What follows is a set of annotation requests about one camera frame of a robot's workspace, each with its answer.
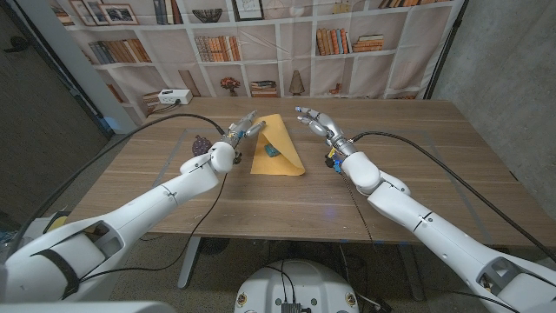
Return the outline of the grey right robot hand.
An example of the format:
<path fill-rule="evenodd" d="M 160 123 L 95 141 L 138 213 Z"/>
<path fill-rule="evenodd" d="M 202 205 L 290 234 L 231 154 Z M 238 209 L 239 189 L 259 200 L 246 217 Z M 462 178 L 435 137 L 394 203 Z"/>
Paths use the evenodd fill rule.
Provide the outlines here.
<path fill-rule="evenodd" d="M 306 107 L 296 107 L 295 110 L 301 113 L 297 117 L 298 121 L 307 125 L 317 136 L 324 137 L 328 146 L 346 157 L 357 151 L 353 143 L 346 139 L 342 129 L 327 114 Z"/>

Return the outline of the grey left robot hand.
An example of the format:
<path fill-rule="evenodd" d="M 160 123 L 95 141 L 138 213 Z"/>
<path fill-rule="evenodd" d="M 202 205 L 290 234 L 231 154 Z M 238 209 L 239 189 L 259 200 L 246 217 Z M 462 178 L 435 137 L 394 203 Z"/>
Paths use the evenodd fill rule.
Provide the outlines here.
<path fill-rule="evenodd" d="M 243 138 L 255 136 L 267 125 L 264 120 L 255 121 L 256 113 L 257 111 L 254 110 L 240 119 L 238 123 L 232 123 L 228 132 L 221 137 L 221 140 L 235 148 Z"/>

